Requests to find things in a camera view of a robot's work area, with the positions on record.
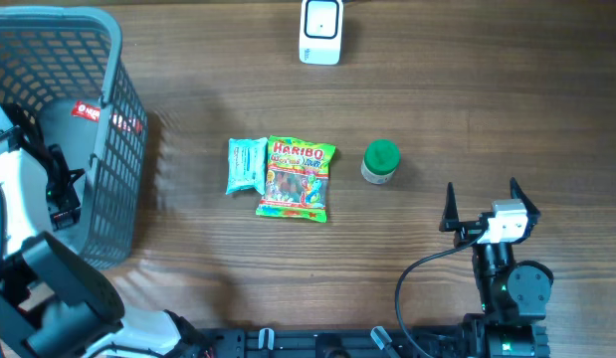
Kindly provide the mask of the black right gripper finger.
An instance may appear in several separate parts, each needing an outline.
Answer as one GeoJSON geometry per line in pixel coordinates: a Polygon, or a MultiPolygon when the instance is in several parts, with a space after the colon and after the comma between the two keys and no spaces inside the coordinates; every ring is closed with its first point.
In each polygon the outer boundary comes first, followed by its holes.
{"type": "Polygon", "coordinates": [[[512,177],[510,179],[510,192],[511,192],[511,197],[513,199],[519,199],[519,200],[522,201],[522,203],[524,204],[524,206],[525,206],[525,208],[526,208],[526,210],[528,212],[535,212],[536,211],[535,205],[524,194],[524,192],[520,188],[517,180],[514,177],[512,177]]]}
{"type": "Polygon", "coordinates": [[[446,201],[445,207],[443,210],[442,224],[459,224],[459,214],[456,202],[456,196],[454,191],[454,186],[452,182],[449,182],[446,190],[446,201]]]}

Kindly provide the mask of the green lidded white jar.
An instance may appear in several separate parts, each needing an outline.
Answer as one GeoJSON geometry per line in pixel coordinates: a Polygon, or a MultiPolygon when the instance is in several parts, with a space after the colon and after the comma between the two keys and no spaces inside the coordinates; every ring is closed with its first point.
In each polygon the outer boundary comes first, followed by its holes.
{"type": "Polygon", "coordinates": [[[388,139],[371,142],[363,155],[360,172],[363,178],[374,185],[385,184],[391,180],[401,155],[398,146],[388,139]]]}

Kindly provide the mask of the Haribo gummy candy bag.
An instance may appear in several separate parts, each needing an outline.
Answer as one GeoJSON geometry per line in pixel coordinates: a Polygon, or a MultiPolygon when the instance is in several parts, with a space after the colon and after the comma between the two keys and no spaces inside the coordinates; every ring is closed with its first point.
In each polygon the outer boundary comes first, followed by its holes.
{"type": "Polygon", "coordinates": [[[256,214],[325,223],[329,164],[335,149],[333,144],[270,136],[265,191],[256,214]]]}

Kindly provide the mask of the teal tissue packet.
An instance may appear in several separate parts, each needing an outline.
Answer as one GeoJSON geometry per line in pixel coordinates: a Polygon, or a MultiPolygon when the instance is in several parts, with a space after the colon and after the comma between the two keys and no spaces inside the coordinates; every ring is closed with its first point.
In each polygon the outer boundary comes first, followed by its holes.
{"type": "Polygon", "coordinates": [[[265,194],[268,139],[235,139],[228,142],[226,194],[255,189],[265,194]]]}

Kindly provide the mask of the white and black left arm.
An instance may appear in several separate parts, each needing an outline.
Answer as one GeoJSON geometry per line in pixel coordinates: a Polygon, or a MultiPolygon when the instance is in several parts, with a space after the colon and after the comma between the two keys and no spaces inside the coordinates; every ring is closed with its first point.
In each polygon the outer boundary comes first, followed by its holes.
{"type": "Polygon", "coordinates": [[[55,238],[80,217],[61,147],[17,104],[0,104],[0,356],[210,357],[211,342],[168,310],[126,307],[112,284],[55,238]]]}

